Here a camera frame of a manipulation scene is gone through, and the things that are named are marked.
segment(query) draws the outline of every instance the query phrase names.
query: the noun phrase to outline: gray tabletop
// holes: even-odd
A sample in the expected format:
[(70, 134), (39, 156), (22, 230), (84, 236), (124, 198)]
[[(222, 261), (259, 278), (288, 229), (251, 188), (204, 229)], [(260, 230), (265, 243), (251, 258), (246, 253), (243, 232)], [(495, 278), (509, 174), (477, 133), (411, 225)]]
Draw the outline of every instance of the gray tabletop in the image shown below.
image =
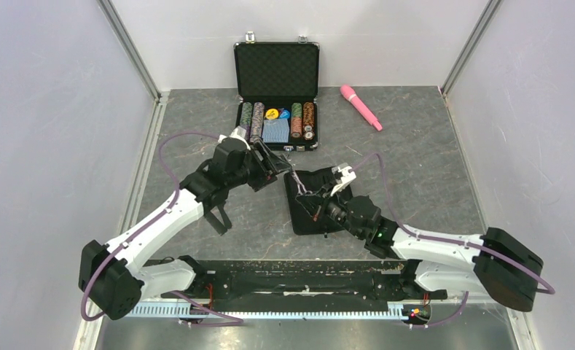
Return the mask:
[[(384, 129), (375, 131), (340, 95), (321, 88), (318, 97), (320, 146), (291, 152), (296, 169), (354, 165), (363, 155), (380, 152), (388, 185), (404, 222), (447, 233), (481, 233), (482, 223), (444, 101), (435, 87), (357, 87)], [(184, 130), (228, 134), (238, 110), (235, 89), (175, 90), (169, 96), (160, 140)], [(165, 159), (183, 179), (212, 156), (216, 141), (200, 136), (173, 140)], [(357, 173), (355, 195), (370, 195), (390, 217), (380, 169), (372, 160)], [(172, 191), (170, 179), (154, 157), (139, 217), (149, 214)], [(233, 229), (219, 236), (205, 221), (186, 227), (154, 258), (190, 254), (196, 259), (372, 259), (363, 242), (349, 233), (293, 234), (285, 188), (279, 181), (254, 193), (247, 186), (231, 191), (226, 211)]]

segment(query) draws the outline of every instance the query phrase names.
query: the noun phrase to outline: microphone head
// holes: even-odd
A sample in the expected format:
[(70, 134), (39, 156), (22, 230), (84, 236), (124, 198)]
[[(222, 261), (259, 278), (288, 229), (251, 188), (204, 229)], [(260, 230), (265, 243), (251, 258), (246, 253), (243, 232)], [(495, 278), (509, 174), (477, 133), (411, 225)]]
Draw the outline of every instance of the microphone head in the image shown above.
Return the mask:
[(343, 85), (341, 87), (341, 95), (346, 99), (349, 99), (352, 95), (356, 95), (356, 91), (354, 91), (349, 85)]

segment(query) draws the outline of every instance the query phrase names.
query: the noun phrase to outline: pink handle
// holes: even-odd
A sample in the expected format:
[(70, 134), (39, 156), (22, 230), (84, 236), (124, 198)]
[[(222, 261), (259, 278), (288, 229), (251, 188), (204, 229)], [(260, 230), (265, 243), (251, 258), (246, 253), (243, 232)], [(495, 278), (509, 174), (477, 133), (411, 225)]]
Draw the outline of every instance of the pink handle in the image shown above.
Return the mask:
[(375, 128), (377, 131), (382, 131), (382, 125), (379, 120), (375, 117), (373, 112), (369, 110), (366, 104), (356, 96), (356, 91), (347, 85), (341, 87), (341, 94), (345, 97), (351, 104), (356, 107), (358, 112), (362, 114), (362, 117)]

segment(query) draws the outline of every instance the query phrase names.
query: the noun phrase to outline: case latch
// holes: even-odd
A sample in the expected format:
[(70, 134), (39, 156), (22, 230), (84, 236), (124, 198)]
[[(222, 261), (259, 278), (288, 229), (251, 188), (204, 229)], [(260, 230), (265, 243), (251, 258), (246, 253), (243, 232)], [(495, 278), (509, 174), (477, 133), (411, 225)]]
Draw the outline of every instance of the case latch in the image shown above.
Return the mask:
[(254, 43), (255, 42), (255, 33), (253, 31), (247, 31), (246, 35), (244, 36), (244, 41), (247, 43)]

